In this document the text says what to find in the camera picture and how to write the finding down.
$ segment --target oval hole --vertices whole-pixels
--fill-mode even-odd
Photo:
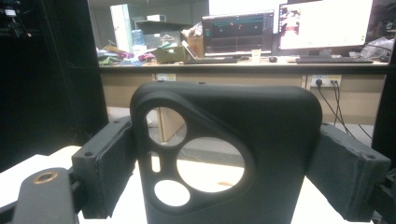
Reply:
[[[157,144],[176,146],[186,137],[183,117],[168,107],[157,107],[147,114],[148,135]]]
[[[186,187],[173,180],[163,180],[154,187],[158,199],[170,206],[181,206],[190,200],[190,193]]]
[[[151,153],[151,169],[155,173],[158,173],[161,171],[160,156],[158,155],[157,152],[150,152],[150,153]]]
[[[230,143],[203,137],[190,141],[179,151],[177,169],[191,187],[204,192],[219,192],[239,182],[245,162]]]

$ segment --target computer monitor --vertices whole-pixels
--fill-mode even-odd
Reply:
[[[365,43],[373,0],[279,6],[278,49],[331,49]]]
[[[207,57],[269,54],[273,47],[274,11],[202,17]]]

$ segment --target cup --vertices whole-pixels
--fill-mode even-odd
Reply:
[[[251,61],[253,63],[259,63],[262,58],[262,50],[261,49],[253,49],[251,51]]]

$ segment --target keyboard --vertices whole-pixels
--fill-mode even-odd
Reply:
[[[296,59],[296,63],[373,63],[365,58],[331,58],[331,57],[303,57]]]
[[[199,59],[186,61],[184,64],[207,64],[207,63],[237,63],[235,58],[225,58],[225,59]]]

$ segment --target wall socket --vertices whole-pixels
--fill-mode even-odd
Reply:
[[[333,87],[332,81],[337,81],[338,87],[341,86],[341,75],[313,75],[311,81],[311,87],[317,86],[317,80],[322,80],[321,87]]]

